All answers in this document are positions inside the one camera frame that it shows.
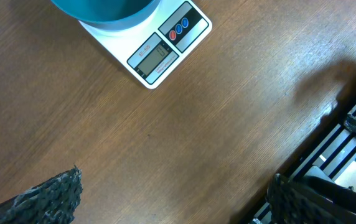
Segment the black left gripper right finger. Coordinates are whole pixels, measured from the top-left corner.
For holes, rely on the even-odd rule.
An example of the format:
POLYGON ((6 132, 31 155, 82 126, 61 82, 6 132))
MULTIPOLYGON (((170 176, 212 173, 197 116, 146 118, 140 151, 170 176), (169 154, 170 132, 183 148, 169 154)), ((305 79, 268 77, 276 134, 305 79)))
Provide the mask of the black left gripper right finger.
POLYGON ((319 177, 296 182, 275 174, 267 201, 274 223, 356 224, 356 192, 319 177))

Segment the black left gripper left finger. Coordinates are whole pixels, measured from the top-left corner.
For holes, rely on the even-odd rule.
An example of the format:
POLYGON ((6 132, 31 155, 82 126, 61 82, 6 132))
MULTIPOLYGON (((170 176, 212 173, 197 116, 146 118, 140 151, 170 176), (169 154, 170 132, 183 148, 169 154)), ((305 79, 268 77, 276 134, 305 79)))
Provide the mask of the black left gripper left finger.
POLYGON ((0 203, 0 223, 71 223, 83 192, 77 167, 0 203))

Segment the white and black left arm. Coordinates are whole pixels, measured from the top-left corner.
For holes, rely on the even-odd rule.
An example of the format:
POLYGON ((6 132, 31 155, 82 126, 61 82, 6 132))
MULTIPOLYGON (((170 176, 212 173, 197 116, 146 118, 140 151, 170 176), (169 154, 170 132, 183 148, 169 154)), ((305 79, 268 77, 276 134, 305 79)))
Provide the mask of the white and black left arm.
MULTIPOLYGON (((0 204, 0 223, 71 223, 80 204, 77 167, 0 204)), ((356 192, 318 176, 295 182, 275 174, 266 200, 272 223, 356 223, 356 192)))

